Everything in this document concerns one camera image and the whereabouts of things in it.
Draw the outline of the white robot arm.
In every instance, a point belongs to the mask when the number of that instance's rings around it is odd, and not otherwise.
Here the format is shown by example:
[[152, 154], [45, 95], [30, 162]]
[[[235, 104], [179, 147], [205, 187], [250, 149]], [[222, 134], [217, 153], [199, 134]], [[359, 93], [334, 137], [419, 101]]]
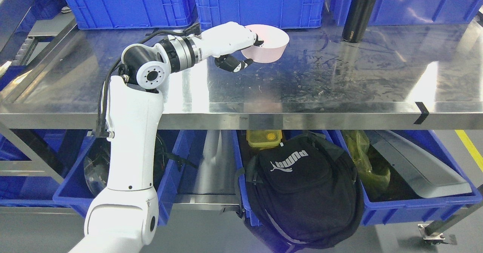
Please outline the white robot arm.
[[159, 204], [154, 188], [155, 140], [168, 76], [200, 60], [193, 35], [167, 33], [154, 46], [126, 47], [100, 95], [96, 132], [110, 143], [107, 185], [91, 202], [84, 237], [71, 253], [138, 253], [154, 238]]

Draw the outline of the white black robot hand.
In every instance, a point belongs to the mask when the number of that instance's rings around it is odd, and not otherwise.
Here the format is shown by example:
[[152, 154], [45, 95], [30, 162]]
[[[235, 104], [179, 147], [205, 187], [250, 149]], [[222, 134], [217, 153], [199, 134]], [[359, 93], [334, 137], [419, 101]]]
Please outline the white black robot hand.
[[232, 21], [205, 30], [192, 40], [198, 48], [200, 60], [214, 57], [218, 68], [233, 73], [246, 69], [254, 61], [250, 58], [240, 61], [232, 53], [264, 44], [257, 33]]

